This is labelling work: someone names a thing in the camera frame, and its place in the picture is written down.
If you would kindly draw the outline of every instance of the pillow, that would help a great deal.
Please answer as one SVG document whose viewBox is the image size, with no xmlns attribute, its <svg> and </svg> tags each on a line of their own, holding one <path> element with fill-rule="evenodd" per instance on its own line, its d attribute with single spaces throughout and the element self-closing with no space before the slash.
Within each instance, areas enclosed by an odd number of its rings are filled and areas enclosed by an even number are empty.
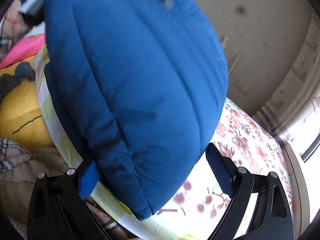
<svg viewBox="0 0 320 240">
<path fill-rule="evenodd" d="M 182 185 L 212 138 L 227 93 L 227 63 L 209 20 L 193 0 L 172 1 L 44 6 L 65 116 L 92 150 L 104 185 L 140 220 Z"/>
<path fill-rule="evenodd" d="M 34 56 L 24 61 L 30 62 L 32 66 L 33 58 Z M 8 68 L 0 69 L 0 76 L 4 73 L 14 75 L 20 63 L 17 62 Z M 0 137 L 14 140 L 28 150 L 54 146 L 41 117 L 35 81 L 30 82 L 24 78 L 21 84 L 2 101 Z"/>
<path fill-rule="evenodd" d="M 13 46 L 6 57 L 0 62 L 0 69 L 37 54 L 44 45 L 44 41 L 44 34 L 21 39 L 16 45 Z"/>
</svg>

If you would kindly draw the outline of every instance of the blue cushion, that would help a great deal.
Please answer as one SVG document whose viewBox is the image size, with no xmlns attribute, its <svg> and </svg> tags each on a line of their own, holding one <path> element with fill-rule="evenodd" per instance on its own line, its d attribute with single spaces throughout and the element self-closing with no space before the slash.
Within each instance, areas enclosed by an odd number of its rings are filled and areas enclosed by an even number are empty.
<svg viewBox="0 0 320 240">
<path fill-rule="evenodd" d="M 103 181 L 156 213 L 207 147 L 227 93 L 219 40 L 194 0 L 45 0 L 58 94 Z"/>
</svg>

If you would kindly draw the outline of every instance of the pink flower pattern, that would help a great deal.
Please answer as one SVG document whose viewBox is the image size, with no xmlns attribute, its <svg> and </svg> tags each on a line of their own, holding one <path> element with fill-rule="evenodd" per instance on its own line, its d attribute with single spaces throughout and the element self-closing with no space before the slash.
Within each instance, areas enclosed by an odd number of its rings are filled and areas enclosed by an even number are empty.
<svg viewBox="0 0 320 240">
<path fill-rule="evenodd" d="M 232 159 L 238 167 L 246 167 L 251 173 L 260 175 L 267 175 L 270 171 L 275 171 L 283 184 L 293 212 L 292 188 L 279 144 L 228 98 L 211 141 L 223 156 Z M 192 216 L 190 211 L 193 210 L 201 217 L 212 221 L 212 225 L 216 226 L 231 199 L 221 191 L 210 191 L 210 185 L 207 186 L 208 188 L 201 189 L 197 185 L 197 181 L 189 177 L 174 195 L 172 201 L 168 202 L 171 204 L 164 207 L 170 212 L 160 212 L 161 216 L 163 214 L 170 216 L 182 214 L 188 217 Z M 196 199 L 192 195 L 194 191 L 201 191 Z"/>
</svg>

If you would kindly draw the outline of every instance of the floral bedsheet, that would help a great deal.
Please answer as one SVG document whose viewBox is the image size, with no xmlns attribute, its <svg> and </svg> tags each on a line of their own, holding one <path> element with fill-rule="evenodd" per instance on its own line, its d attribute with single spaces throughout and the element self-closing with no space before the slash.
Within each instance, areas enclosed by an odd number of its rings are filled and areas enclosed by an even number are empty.
<svg viewBox="0 0 320 240">
<path fill-rule="evenodd" d="M 246 167 L 251 173 L 267 175 L 275 171 L 292 211 L 292 189 L 279 144 L 228 98 L 211 142 L 223 156 L 231 158 L 237 166 Z M 250 199 L 237 236 L 246 232 L 256 199 L 257 194 Z M 229 202 L 230 198 L 222 193 L 203 155 L 178 192 L 157 215 L 175 225 L 181 221 L 188 226 L 190 235 L 197 239 L 208 239 Z"/>
<path fill-rule="evenodd" d="M 46 46 L 43 46 L 33 60 L 42 118 L 65 162 L 69 167 L 77 168 L 82 158 L 55 113 L 46 85 L 44 67 L 48 62 L 48 52 Z M 280 146 L 229 99 L 225 101 L 212 142 L 224 156 L 231 158 L 237 166 L 246 167 L 251 173 L 278 173 L 292 208 L 291 185 Z M 177 193 L 146 220 L 137 220 L 100 182 L 91 196 L 113 219 L 143 240 L 206 240 L 230 203 L 228 196 L 222 193 L 205 155 L 194 166 Z M 250 199 L 237 236 L 246 232 L 255 201 L 254 197 Z"/>
</svg>

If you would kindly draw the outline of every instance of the black metal bracket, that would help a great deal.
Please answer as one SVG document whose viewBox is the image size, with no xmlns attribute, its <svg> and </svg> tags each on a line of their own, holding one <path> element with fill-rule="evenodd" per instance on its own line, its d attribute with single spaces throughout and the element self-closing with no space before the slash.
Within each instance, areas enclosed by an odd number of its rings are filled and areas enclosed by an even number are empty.
<svg viewBox="0 0 320 240">
<path fill-rule="evenodd" d="M 244 167 L 238 168 L 230 158 L 223 157 L 213 143 L 206 150 L 206 158 L 223 192 L 233 195 L 208 240 L 234 238 L 252 193 L 259 194 L 249 228 L 245 235 L 236 240 L 293 240 L 289 203 L 275 172 L 262 176 L 251 174 Z"/>
<path fill-rule="evenodd" d="M 259 193 L 247 233 L 236 240 L 293 240 L 291 212 L 275 172 L 251 174 L 223 157 L 214 144 L 207 160 L 220 187 L 232 196 L 229 206 L 208 240 L 232 240 L 244 217 L 252 193 Z M 29 240 L 111 240 L 78 195 L 79 181 L 93 160 L 82 162 L 57 177 L 38 176 L 28 216 Z"/>
<path fill-rule="evenodd" d="M 79 179 L 90 164 L 57 177 L 38 175 L 29 206 L 29 240 L 111 240 L 78 195 Z"/>
</svg>

